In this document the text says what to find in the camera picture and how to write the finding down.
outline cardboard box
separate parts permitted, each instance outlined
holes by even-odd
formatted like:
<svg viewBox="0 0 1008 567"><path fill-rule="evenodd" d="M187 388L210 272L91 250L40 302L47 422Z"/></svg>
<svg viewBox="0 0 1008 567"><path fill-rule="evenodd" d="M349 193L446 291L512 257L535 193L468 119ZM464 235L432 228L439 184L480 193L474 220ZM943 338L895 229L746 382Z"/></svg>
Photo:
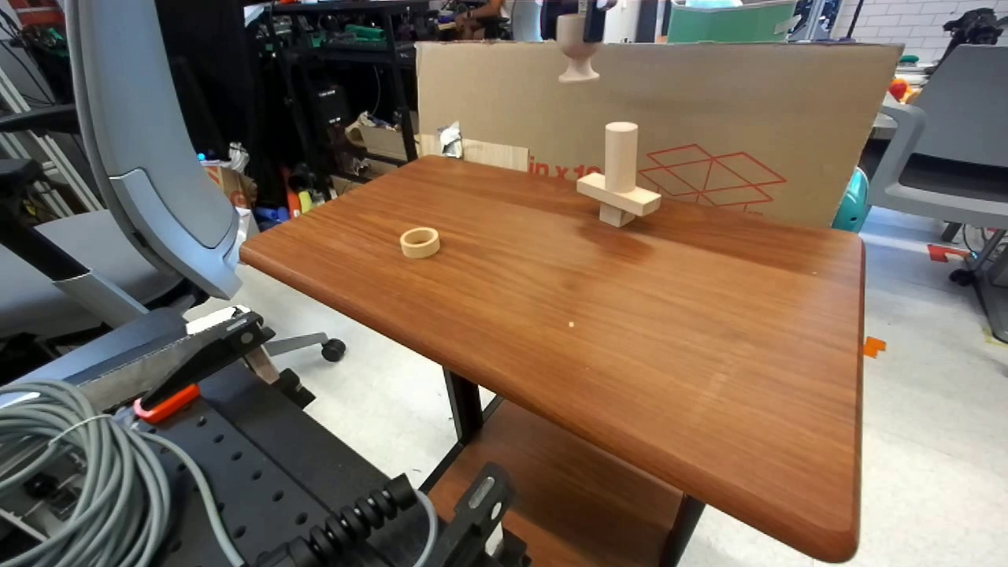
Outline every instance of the cardboard box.
<svg viewBox="0 0 1008 567"><path fill-rule="evenodd" d="M555 45L420 45L420 133L456 119L574 182L603 167L604 121L633 119L640 184L668 202L831 228L895 63L899 47L604 45L598 81L562 86Z"/></svg>
<svg viewBox="0 0 1008 567"><path fill-rule="evenodd" d="M391 161L407 161L403 133L391 127L362 121L360 135L369 149L369 154L380 154Z"/></svg>

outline office chair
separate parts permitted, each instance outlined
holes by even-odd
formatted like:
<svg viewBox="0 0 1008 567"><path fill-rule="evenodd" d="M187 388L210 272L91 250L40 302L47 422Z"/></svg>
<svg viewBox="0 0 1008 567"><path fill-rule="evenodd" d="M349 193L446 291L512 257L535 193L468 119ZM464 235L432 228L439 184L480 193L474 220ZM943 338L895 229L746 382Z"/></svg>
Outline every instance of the office chair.
<svg viewBox="0 0 1008 567"><path fill-rule="evenodd" d="M915 106L885 104L899 121L868 202L991 229L968 261L991 335L1008 339L1008 47L956 47Z"/></svg>
<svg viewBox="0 0 1008 567"><path fill-rule="evenodd" d="M117 327L147 314L144 302L180 279L209 297L232 297L238 220L192 154L153 3L69 0L64 13L79 135L107 210L38 229L12 229L19 220L3 216L0 338ZM5 210L8 194L38 172L30 161L3 163ZM343 342L323 335L281 339L269 351L305 342L321 342L323 359L343 356Z"/></svg>

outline chair armrest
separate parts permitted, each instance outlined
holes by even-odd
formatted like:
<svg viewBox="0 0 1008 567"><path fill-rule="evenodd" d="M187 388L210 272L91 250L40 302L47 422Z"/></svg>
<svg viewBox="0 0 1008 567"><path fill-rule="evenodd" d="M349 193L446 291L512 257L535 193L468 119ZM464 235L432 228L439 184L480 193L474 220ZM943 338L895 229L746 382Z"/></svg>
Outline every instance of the chair armrest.
<svg viewBox="0 0 1008 567"><path fill-rule="evenodd" d="M900 180L900 172L915 149L915 137L924 135L924 127L927 127L927 114L921 106L882 104L882 114L895 119L895 135L890 135L890 142L879 161L879 171L873 176L873 197Z"/></svg>
<svg viewBox="0 0 1008 567"><path fill-rule="evenodd" d="M130 359L139 359L141 351L166 345L175 338L187 338L187 319L175 308L162 308L147 319L114 327L47 364L38 364L19 382L91 382L117 364L126 364Z"/></svg>
<svg viewBox="0 0 1008 567"><path fill-rule="evenodd" d="M33 263L51 279L88 275L86 263L19 216L16 197L0 197L0 244Z"/></svg>
<svg viewBox="0 0 1008 567"><path fill-rule="evenodd" d="M75 121L75 106L71 104L61 104L61 106L40 106L40 109L29 109L29 114L8 114L0 119L0 133L79 133Z"/></svg>

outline roll of tape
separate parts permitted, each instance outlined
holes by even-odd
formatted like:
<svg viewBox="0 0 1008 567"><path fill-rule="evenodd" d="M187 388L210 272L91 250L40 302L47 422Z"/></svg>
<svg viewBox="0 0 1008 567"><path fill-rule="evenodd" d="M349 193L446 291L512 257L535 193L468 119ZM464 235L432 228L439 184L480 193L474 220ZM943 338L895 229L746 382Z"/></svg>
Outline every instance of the roll of tape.
<svg viewBox="0 0 1008 567"><path fill-rule="evenodd" d="M441 250L441 233L432 228L414 228L401 235L401 250L407 257L432 257Z"/></svg>

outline coiled cable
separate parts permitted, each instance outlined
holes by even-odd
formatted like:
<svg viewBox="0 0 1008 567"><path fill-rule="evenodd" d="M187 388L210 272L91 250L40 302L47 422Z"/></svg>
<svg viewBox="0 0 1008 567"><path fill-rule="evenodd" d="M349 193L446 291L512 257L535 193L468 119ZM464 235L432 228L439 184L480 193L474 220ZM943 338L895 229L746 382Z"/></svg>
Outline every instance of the coiled cable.
<svg viewBox="0 0 1008 567"><path fill-rule="evenodd" d="M422 505L429 519L424 546L414 567L429 567L439 546L439 511L429 494L416 492L407 474L384 483L340 513L321 519L309 535L290 538L274 552L254 557L254 567L323 567L338 562L340 554L362 546L375 529L397 519L401 511Z"/></svg>
<svg viewBox="0 0 1008 567"><path fill-rule="evenodd" d="M166 448L194 480L213 538L230 562L246 562L232 549L213 494L194 460L166 439L144 435L134 422L99 413L71 383L19 382L0 388L0 443L3 439L38 439L40 453L0 480L5 492L21 487L47 463L75 450L86 480L66 523L33 549L3 559L21 562L151 562L166 535L170 483L151 443Z"/></svg>

